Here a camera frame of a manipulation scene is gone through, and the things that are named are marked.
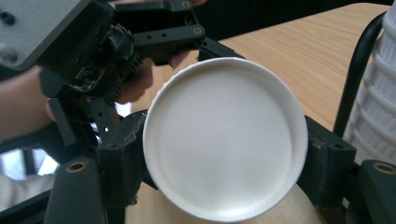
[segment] person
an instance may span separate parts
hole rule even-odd
[[[193,0],[200,6],[207,0]],[[141,2],[141,0],[120,0],[115,4]],[[175,68],[187,56],[187,52],[171,57],[169,64]],[[14,139],[28,133],[39,131],[54,122],[47,103],[48,98],[42,93],[39,80],[41,68],[33,66],[29,70],[2,80],[0,69],[0,142]],[[141,97],[152,84],[151,61],[146,59],[136,70],[132,79],[124,84],[119,103],[134,102]],[[52,176],[27,176],[25,180],[15,181],[0,175],[0,212],[25,201],[26,199],[50,189]]]

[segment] table surface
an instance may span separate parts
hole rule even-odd
[[[389,6],[354,4],[296,21],[221,41],[248,60],[280,76],[297,96],[305,114],[332,129],[347,69],[367,24]],[[149,108],[156,92],[172,75],[196,63],[193,51],[173,70],[153,67],[154,85],[133,104],[133,111]],[[211,223],[192,217],[146,185],[138,204],[127,209],[127,223]],[[242,223],[325,223],[298,186],[267,213]]]

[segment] wooden table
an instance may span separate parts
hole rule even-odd
[[[355,4],[240,35],[221,43],[278,74],[294,91],[305,114],[332,129],[353,50],[366,25],[388,6]],[[197,52],[176,70],[155,67],[154,85],[133,104],[147,109],[163,83],[196,63]],[[142,185],[139,202],[127,210],[127,223],[210,223],[169,203]],[[298,186],[275,208],[243,223],[325,223]]]

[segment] black mechanical frame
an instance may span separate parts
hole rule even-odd
[[[150,20],[158,15],[163,18],[161,24]],[[367,64],[381,20],[376,18],[363,33],[361,39],[371,38],[371,45],[358,44],[354,55],[361,54],[361,48],[368,53],[358,62],[352,60],[351,67],[353,63],[360,67]],[[76,45],[73,49],[63,44],[70,39]],[[167,64],[171,55],[190,49],[199,49],[199,61],[242,58],[205,38],[191,1],[130,4],[114,11],[90,2],[36,61],[44,68],[43,91],[51,98],[57,126],[0,145],[0,152],[32,143],[44,148],[61,164],[55,184],[52,190],[0,213],[0,222],[123,223],[124,209],[136,203],[141,182],[156,186],[142,148],[147,111],[121,118],[114,101],[122,82],[133,75],[143,58]],[[63,63],[57,63],[59,55],[64,56]],[[356,92],[347,91],[351,87],[357,90],[364,68],[351,70],[348,80],[353,80],[346,83],[337,118],[349,113]],[[349,223],[396,223],[396,167],[382,161],[355,164],[356,149],[337,131],[345,129],[347,119],[339,120],[332,133],[306,117],[308,154],[297,184],[329,223],[344,222],[344,198],[350,202],[346,211]]]

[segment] white plate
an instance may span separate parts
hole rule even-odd
[[[148,170],[184,211],[235,222],[280,202],[304,166],[304,114],[289,88],[255,63],[223,58],[175,75],[144,130]]]

